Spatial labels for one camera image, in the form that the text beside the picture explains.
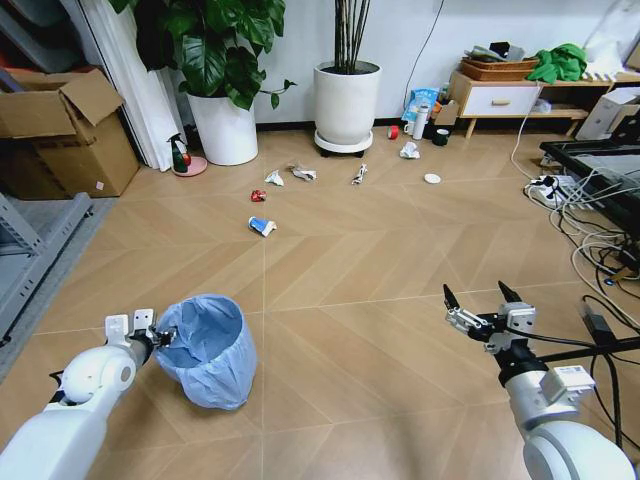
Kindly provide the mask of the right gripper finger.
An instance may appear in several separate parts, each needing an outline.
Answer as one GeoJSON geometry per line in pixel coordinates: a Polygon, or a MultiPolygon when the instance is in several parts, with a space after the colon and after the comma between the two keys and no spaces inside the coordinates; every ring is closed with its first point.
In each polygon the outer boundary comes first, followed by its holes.
{"type": "Polygon", "coordinates": [[[499,313],[508,313],[514,309],[521,309],[523,302],[519,294],[508,287],[504,282],[498,281],[498,287],[504,297],[504,302],[499,306],[499,313]]]}
{"type": "Polygon", "coordinates": [[[483,334],[483,319],[469,310],[462,308],[453,291],[447,284],[443,285],[446,320],[457,330],[469,337],[479,337],[483,334]]]}

